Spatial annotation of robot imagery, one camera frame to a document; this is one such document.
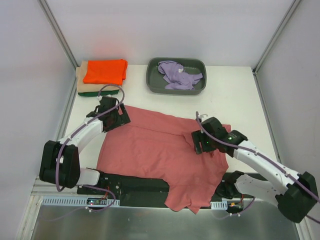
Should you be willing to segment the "beige folded t shirt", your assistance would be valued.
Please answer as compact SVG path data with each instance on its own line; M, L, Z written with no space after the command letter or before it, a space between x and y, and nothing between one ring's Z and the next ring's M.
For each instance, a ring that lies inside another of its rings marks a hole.
M83 79L87 73L87 67L88 67L88 61L83 61L81 65L76 68L76 78L77 78L76 89L78 93L118 90L118 86L120 85L83 83Z

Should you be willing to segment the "lavender crumpled t shirt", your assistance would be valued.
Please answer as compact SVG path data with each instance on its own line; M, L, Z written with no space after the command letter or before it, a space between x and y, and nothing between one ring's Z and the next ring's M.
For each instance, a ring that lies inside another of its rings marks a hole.
M172 60L160 61L157 69L167 82L166 90L194 90L194 85L203 78L202 73L189 74L183 65Z

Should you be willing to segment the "dark green plastic bin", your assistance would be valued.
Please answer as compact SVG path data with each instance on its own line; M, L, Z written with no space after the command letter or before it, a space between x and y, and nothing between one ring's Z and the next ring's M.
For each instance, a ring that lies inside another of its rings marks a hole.
M207 85L206 67L194 58L156 57L148 63L146 84L157 94L198 95Z

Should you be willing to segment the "dark green folded t shirt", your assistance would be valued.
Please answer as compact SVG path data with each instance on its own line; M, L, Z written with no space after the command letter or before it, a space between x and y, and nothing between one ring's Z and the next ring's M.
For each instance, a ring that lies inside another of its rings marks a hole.
M119 90L107 90L107 91L102 91L100 93L101 96L107 96L107 95L116 95L119 93ZM97 97L99 95L98 91L93 91L93 92L78 92L77 93L81 97Z

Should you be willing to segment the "right aluminium frame post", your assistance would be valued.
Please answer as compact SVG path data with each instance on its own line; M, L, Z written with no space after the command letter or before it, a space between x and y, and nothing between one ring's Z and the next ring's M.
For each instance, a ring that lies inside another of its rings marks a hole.
M268 42L266 48L264 49L262 55L260 56L257 64L255 67L252 68L252 73L254 76L257 75L258 71L262 67L263 63L267 59L268 55L272 51L274 45L276 44L278 38L282 34L282 32L285 30L287 24L293 17L294 13L296 12L299 5L302 3L302 0L293 0L288 8L288 10L285 12L283 18L281 19L278 27L276 28L275 32L273 33L270 41Z

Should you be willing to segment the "pink t shirt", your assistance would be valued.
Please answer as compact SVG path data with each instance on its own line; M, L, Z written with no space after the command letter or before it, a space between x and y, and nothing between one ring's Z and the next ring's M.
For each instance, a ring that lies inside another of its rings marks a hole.
M123 176L161 179L168 183L165 205L173 211L208 207L228 169L226 155L214 150L197 154L194 119L127 106L130 122L109 131L97 169Z

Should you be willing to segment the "aluminium frame post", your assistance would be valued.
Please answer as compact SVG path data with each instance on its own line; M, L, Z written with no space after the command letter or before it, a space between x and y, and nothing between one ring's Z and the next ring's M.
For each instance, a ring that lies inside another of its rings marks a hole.
M53 11L51 10L51 7L49 6L48 2L46 0L37 0L40 8L42 9L45 17L47 18L60 46L62 47L64 53L66 54L69 62L73 66L74 69L78 67L78 63L76 61L76 58L74 54L72 53L72 50L59 26L58 21L56 20Z
M285 12L283 18L281 19L278 27L276 28L275 32L273 33L270 41L268 42L266 48L264 49L262 55L260 56L257 64L255 67L252 68L252 73L254 76L257 75L258 71L262 67L263 63L267 59L268 55L272 51L274 45L276 44L278 38L282 34L282 32L285 30L287 24L293 17L294 13L296 12L299 5L302 3L302 0L293 0L288 8L288 10Z

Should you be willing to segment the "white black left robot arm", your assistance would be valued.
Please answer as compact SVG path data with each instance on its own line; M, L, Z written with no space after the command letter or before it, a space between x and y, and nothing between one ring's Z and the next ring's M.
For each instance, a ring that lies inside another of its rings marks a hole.
M101 173L95 169L82 168L80 153L96 136L130 122L122 101L103 96L99 105L86 115L77 129L58 141L49 140L45 143L39 179L55 184L59 192L65 188L88 185L94 194L102 194L106 183L100 179Z

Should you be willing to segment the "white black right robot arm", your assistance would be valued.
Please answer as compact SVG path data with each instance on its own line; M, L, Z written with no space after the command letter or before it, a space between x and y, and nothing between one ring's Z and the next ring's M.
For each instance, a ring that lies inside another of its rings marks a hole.
M206 120L197 115L199 130L192 132L195 152L199 155L218 150L254 169L263 179L235 171L225 184L230 197L250 195L268 202L293 223L311 219L309 212L319 203L315 177L309 172L299 173L270 159L244 134L237 130L228 132L215 117Z

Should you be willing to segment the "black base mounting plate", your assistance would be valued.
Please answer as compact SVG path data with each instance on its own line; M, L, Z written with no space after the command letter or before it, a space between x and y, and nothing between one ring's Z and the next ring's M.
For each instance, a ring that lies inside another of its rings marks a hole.
M229 182L235 174L225 173L222 181L211 197L213 202L222 198L237 199L244 195L239 193ZM169 185L162 179L139 178L102 172L97 188L108 189L114 193L122 207L166 208Z

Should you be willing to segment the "left aluminium frame post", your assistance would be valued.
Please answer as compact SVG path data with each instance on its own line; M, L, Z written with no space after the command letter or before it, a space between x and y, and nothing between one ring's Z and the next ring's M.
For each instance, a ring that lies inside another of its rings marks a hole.
M48 2L46 0L37 0L40 8L42 9L45 17L47 18L60 46L62 47L64 53L66 54L69 62L73 66L74 69L78 67L78 63L76 61L76 58L74 54L72 53L72 50L59 26L58 21L56 20L53 11L51 10L51 7L49 6Z

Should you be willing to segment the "orange folded t shirt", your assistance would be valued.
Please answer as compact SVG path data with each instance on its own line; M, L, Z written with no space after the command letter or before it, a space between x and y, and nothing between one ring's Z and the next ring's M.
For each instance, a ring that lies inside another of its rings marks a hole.
M125 59L89 60L84 84L122 86L127 75L128 62Z

